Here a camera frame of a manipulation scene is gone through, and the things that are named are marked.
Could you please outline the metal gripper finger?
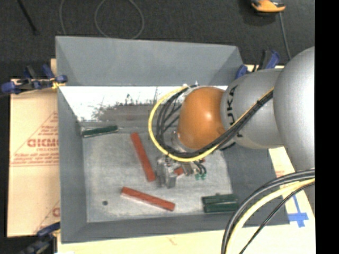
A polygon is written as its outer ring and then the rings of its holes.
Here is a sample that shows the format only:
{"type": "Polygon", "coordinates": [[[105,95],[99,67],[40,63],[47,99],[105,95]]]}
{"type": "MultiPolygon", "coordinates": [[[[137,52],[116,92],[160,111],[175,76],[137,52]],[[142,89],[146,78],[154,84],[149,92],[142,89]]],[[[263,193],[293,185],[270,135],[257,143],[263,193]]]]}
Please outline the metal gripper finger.
{"type": "Polygon", "coordinates": [[[166,169],[166,187],[173,188],[176,185],[177,174],[173,168],[168,167],[166,169]]]}
{"type": "Polygon", "coordinates": [[[166,186],[166,158],[160,157],[157,159],[156,174],[159,181],[159,184],[166,186]]]}

